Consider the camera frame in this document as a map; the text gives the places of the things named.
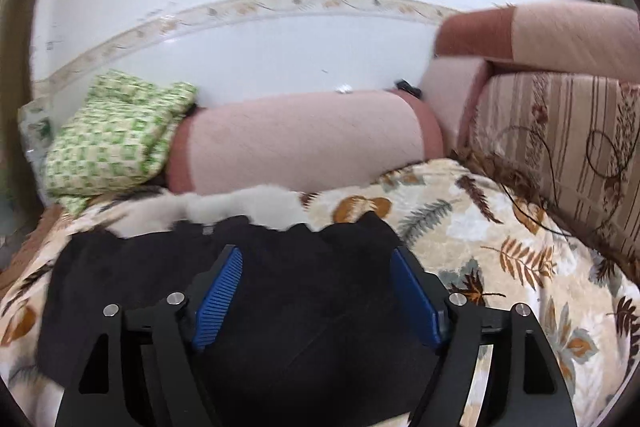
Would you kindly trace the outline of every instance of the wall tile border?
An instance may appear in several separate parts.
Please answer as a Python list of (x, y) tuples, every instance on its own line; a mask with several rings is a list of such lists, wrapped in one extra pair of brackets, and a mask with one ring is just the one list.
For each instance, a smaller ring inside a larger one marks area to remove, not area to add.
[(49, 97), (92, 70), (147, 46), (193, 32), (279, 17), (350, 15), (439, 25), (457, 10), (415, 0), (225, 0), (145, 22), (79, 55), (49, 78), (31, 83), (33, 98)]

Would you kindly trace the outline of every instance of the pillow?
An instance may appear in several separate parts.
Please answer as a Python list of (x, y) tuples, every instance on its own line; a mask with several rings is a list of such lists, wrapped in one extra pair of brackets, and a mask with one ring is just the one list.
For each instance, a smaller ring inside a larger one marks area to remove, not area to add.
[(47, 190), (72, 214), (88, 196), (144, 183), (162, 169), (196, 88), (160, 88), (119, 71), (98, 75), (47, 153)]
[(178, 127), (166, 174), (176, 193), (259, 184), (318, 192), (443, 155), (429, 105), (412, 95), (319, 92), (198, 111)]

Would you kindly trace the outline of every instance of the black cable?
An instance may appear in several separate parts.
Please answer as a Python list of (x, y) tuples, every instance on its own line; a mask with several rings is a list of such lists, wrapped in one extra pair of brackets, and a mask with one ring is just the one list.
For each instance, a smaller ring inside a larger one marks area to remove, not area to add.
[[(540, 140), (540, 143), (542, 143), (542, 145), (544, 146), (544, 148), (546, 150), (546, 155), (547, 155), (548, 160), (549, 160), (549, 169), (551, 171), (551, 183), (552, 183), (552, 188), (553, 188), (553, 193), (554, 193), (553, 205), (554, 205), (555, 208), (559, 208), (559, 204), (558, 204), (558, 187), (557, 187), (557, 184), (556, 184), (556, 174), (554, 172), (551, 149), (549, 149), (548, 144), (546, 143), (544, 137), (540, 133), (538, 133), (537, 131), (535, 131), (531, 127), (526, 127), (526, 126), (523, 126), (523, 125), (511, 125), (511, 126), (505, 128), (505, 129), (503, 129), (502, 131), (500, 131), (500, 133), (498, 133), (498, 136), (494, 139), (494, 144), (498, 140), (500, 140), (506, 133), (514, 131), (514, 130), (522, 130), (522, 131), (525, 131), (525, 132), (527, 132), (529, 134), (532, 134), (533, 136), (538, 138), (538, 140)], [(602, 172), (599, 172), (593, 166), (593, 163), (591, 161), (591, 152), (593, 152), (594, 139), (595, 139), (596, 134), (600, 135), (603, 139), (606, 139), (609, 142), (609, 146), (611, 147), (611, 150), (613, 151), (613, 154), (614, 154), (615, 159), (616, 159), (616, 165), (618, 166), (618, 168), (617, 168), (617, 170), (616, 170), (616, 172), (614, 174), (603, 174)], [(631, 149), (629, 150), (628, 155), (626, 156), (625, 162), (622, 163), (620, 161), (619, 151), (616, 148), (616, 146), (613, 144), (613, 141), (610, 139), (610, 137), (607, 136), (607, 134), (604, 133), (603, 131), (601, 131), (600, 129), (591, 129), (591, 131), (589, 132), (589, 135), (587, 136), (587, 140), (585, 142), (585, 154), (584, 154), (584, 157), (587, 160), (587, 163), (590, 166), (591, 170), (594, 172), (594, 174), (596, 174), (596, 176), (598, 176), (598, 177), (600, 177), (600, 178), (602, 178), (604, 180), (617, 180), (617, 182), (618, 182), (618, 190), (622, 190), (622, 174), (628, 168), (629, 163), (631, 163), (631, 159), (633, 158), (633, 155), (634, 155), (634, 153), (636, 151), (636, 146), (638, 145), (638, 140), (639, 139), (640, 139), (640, 126), (638, 126), (638, 131), (636, 132), (636, 138), (635, 138), (635, 140), (634, 140), (634, 142), (632, 144)], [(495, 152), (495, 148), (492, 151), (492, 155), (496, 156), (496, 157), (499, 157), (498, 154)], [(507, 195), (507, 197), (510, 199), (511, 203), (513, 203), (518, 208), (518, 210), (521, 213), (524, 214), (524, 216), (529, 218), (532, 222), (534, 222), (540, 228), (542, 228), (543, 230), (546, 230), (548, 232), (555, 233), (556, 235), (561, 235), (562, 237), (575, 237), (575, 235), (573, 235), (573, 234), (559, 232), (558, 230), (550, 229), (549, 227), (546, 227), (545, 225), (543, 225), (543, 223), (541, 223), (536, 218), (534, 218), (532, 216), (529, 216), (529, 214), (524, 212), (520, 208), (520, 206), (516, 203), (516, 201), (513, 199), (513, 197), (511, 196), (510, 192), (508, 191), (507, 187), (502, 182), (500, 182), (500, 186), (502, 187), (502, 190), (504, 190), (504, 192)], [(606, 218), (604, 218), (602, 220), (602, 222), (595, 229), (591, 230), (589, 236), (593, 235), (598, 230), (602, 229), (604, 226), (606, 226), (607, 223), (609, 223), (611, 221), (611, 219), (613, 219), (614, 214), (618, 211), (618, 208), (620, 207), (620, 203), (621, 203), (621, 198), (618, 197), (618, 199), (616, 201), (616, 204), (613, 207), (613, 210), (610, 212), (610, 214)]]

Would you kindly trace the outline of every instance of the white fur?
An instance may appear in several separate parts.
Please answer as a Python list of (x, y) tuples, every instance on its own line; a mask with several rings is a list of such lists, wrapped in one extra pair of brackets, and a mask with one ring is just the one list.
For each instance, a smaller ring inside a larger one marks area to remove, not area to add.
[(257, 185), (228, 194), (164, 194), (156, 198), (123, 203), (105, 212), (114, 221), (108, 230), (119, 237), (165, 232), (175, 221), (213, 225), (227, 217), (247, 216), (254, 225), (285, 230), (307, 223), (297, 192), (276, 185)]

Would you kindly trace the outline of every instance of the black towel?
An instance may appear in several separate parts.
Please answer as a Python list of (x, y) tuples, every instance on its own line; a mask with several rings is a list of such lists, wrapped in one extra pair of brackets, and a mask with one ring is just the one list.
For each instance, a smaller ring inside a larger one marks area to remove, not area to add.
[(389, 259), (400, 244), (375, 214), (321, 232), (246, 218), (120, 239), (75, 235), (54, 266), (38, 340), (40, 370), (68, 385), (102, 309), (155, 304), (187, 288), (227, 244), (242, 278), (214, 344), (196, 357), (223, 424), (365, 426), (415, 408), (433, 368), (398, 310)]

